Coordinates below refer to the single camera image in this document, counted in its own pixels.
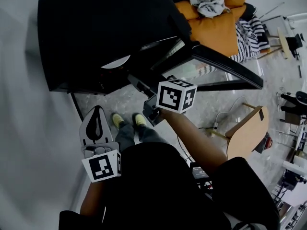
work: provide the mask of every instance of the wooden leg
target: wooden leg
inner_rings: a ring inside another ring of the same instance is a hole
[[[245,103],[245,102],[243,102],[242,104],[243,104],[243,105],[245,105],[245,106],[248,106],[248,107],[250,107],[250,108],[253,108],[253,109],[255,109],[255,108],[256,108],[255,106],[250,105],[250,104],[247,104],[247,103]]]
[[[257,58],[257,59],[264,58],[264,57],[266,57],[266,56],[268,56],[268,55],[270,55],[270,54],[273,54],[273,53],[275,53],[276,51],[279,51],[279,50],[282,50],[282,49],[283,49],[283,48],[282,48],[282,47],[280,47],[280,48],[278,48],[278,49],[276,49],[276,50],[273,50],[273,51],[271,51],[270,53],[267,53],[266,55],[261,56],[261,57],[259,57],[259,58]]]
[[[228,137],[223,136],[222,134],[215,132],[213,129],[210,129],[210,128],[209,128],[209,129],[207,129],[207,131],[208,131],[209,133],[215,134],[216,136],[218,136],[218,137],[220,137],[220,138],[222,138],[222,139],[225,139],[225,140],[227,140],[227,141],[230,140]]]

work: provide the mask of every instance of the white cable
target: white cable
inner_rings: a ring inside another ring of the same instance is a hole
[[[237,102],[239,99],[241,99],[241,98],[244,98],[245,101],[246,101],[246,103],[248,104],[248,101],[247,101],[247,99],[246,99],[245,96],[241,96],[241,97],[237,98],[237,99],[235,100],[235,102],[233,103],[233,105],[231,106],[231,108],[229,109],[228,112],[221,112],[221,113],[218,113],[218,114],[216,115],[215,122],[217,123],[217,117],[219,116],[219,114],[227,114],[227,113],[230,113],[231,110],[233,109],[233,107],[235,106],[236,102]]]

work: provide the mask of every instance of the wooden tabletop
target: wooden tabletop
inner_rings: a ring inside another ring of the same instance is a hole
[[[286,39],[285,35],[283,34],[283,31],[279,27],[277,28],[277,32],[278,32],[279,40],[280,40],[281,45],[283,47],[284,54],[286,55],[286,57],[288,59],[290,59],[292,57],[292,53],[290,51],[287,39]]]
[[[233,132],[228,143],[228,159],[242,157],[247,159],[255,147],[265,137],[269,128],[269,112],[267,107],[259,106],[248,116],[248,120],[239,129]]]

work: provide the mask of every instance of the black office chair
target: black office chair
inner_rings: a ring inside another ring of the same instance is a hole
[[[292,52],[292,55],[294,58],[299,56],[298,52],[296,51],[298,48],[303,47],[302,41],[304,41],[303,34],[296,34],[295,37],[287,37],[287,42],[290,48],[290,51]]]

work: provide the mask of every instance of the black sleeve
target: black sleeve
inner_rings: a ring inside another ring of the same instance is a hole
[[[243,158],[222,164],[212,176],[213,200],[226,213],[246,223],[258,223],[268,230],[280,229],[274,201]]]
[[[59,230],[67,229],[101,229],[101,224],[91,217],[82,216],[72,211],[62,211],[59,214]]]

